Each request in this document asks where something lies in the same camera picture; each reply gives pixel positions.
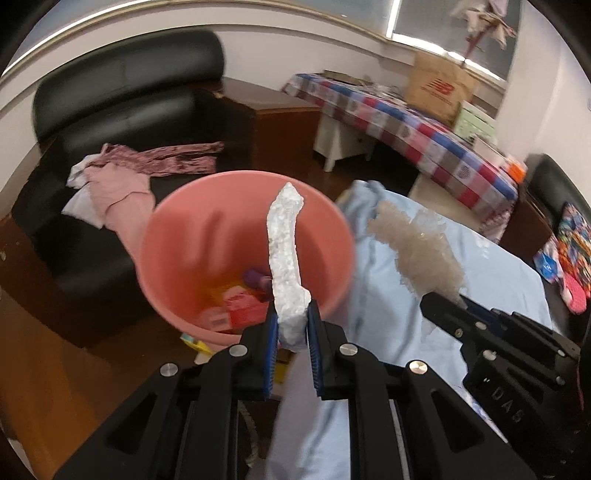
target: pink plastic basin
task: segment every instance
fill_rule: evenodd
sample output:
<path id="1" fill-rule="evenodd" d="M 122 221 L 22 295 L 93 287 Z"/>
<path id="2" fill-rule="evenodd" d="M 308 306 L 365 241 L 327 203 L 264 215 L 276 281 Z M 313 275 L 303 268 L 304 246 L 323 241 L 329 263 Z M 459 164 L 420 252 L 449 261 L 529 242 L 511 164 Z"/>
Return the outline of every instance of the pink plastic basin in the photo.
<path id="1" fill-rule="evenodd" d="M 156 208 L 137 263 L 139 284 L 152 306 L 180 331 L 214 346 L 238 335 L 193 322 L 211 305 L 212 279 L 249 268 L 269 271 L 267 213 L 290 181 L 304 197 L 295 242 L 303 285 L 323 317 L 344 301 L 353 274 L 353 237 L 345 217 L 318 190 L 263 171 L 231 171 L 195 180 Z"/>

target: plaid blanket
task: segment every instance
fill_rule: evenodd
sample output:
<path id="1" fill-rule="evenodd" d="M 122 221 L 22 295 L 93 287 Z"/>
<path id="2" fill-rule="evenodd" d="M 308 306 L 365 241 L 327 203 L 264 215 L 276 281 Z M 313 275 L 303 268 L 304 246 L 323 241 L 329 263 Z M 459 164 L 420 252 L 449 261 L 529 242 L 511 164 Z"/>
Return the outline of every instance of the plaid blanket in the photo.
<path id="1" fill-rule="evenodd" d="M 483 222 L 508 218 L 506 213 L 517 200 L 515 182 L 439 122 L 358 87 L 310 73 L 294 75 L 283 91 L 322 107 L 325 115 L 386 143 Z"/>

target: sofa armrest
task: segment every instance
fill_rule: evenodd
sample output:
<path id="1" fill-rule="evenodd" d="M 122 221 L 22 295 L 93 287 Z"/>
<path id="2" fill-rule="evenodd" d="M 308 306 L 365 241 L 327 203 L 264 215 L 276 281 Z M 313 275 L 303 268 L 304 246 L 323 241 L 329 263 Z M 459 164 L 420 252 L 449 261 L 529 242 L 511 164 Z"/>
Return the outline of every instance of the sofa armrest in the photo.
<path id="1" fill-rule="evenodd" d="M 548 220 L 528 194 L 527 188 L 520 185 L 515 209 L 499 245 L 531 265 L 534 255 L 551 235 L 552 227 Z"/>
<path id="2" fill-rule="evenodd" d="M 56 195 L 63 194 L 65 187 L 64 180 L 51 170 L 51 166 L 62 163 L 64 157 L 61 139 L 52 138 L 45 142 L 40 146 L 40 152 L 38 165 L 29 175 L 12 207 L 14 221 L 31 240 L 55 217 L 52 201 Z"/>

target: metal screw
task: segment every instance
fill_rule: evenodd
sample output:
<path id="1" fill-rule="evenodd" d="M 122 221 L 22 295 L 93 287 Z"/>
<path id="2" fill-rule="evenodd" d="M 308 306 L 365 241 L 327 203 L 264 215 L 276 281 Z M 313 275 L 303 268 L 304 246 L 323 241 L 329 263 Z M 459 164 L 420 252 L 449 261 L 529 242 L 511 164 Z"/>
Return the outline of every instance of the metal screw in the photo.
<path id="1" fill-rule="evenodd" d="M 357 352 L 359 351 L 359 349 L 357 348 L 357 345 L 353 345 L 352 343 L 343 343 L 339 347 L 339 350 L 343 355 L 346 355 L 346 356 L 357 355 Z"/>
<path id="2" fill-rule="evenodd" d="M 160 367 L 160 375 L 163 377 L 174 377 L 178 373 L 176 364 L 164 364 Z"/>
<path id="3" fill-rule="evenodd" d="M 232 345 L 230 347 L 230 355 L 232 356 L 245 356 L 248 353 L 248 348 L 242 345 L 241 343 L 237 343 L 236 345 Z"/>
<path id="4" fill-rule="evenodd" d="M 423 375 L 427 373 L 429 367 L 425 362 L 421 362 L 420 360 L 413 360 L 412 362 L 410 362 L 408 369 L 414 374 Z"/>
<path id="5" fill-rule="evenodd" d="M 487 360 L 490 360 L 491 362 L 493 360 L 496 360 L 496 353 L 495 352 L 491 352 L 490 350 L 484 350 L 482 352 L 482 356 L 484 358 L 486 358 Z"/>

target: pink towel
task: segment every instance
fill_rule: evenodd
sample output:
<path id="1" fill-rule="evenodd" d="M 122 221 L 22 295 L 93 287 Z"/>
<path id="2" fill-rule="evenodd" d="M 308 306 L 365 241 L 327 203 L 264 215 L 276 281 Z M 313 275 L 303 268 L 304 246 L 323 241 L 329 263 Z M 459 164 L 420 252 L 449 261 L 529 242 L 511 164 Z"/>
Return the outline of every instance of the pink towel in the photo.
<path id="1" fill-rule="evenodd" d="M 135 262 L 156 204 L 150 191 L 150 177 L 115 163 L 102 168 L 86 167 L 84 172 L 96 213 L 109 230 L 117 233 Z"/>
<path id="2" fill-rule="evenodd" d="M 106 143 L 100 157 L 89 162 L 88 166 L 102 167 L 114 163 L 151 177 L 165 177 L 174 173 L 215 173 L 216 157 L 206 154 L 220 153 L 223 146 L 223 142 L 215 142 L 136 152 L 125 145 Z"/>

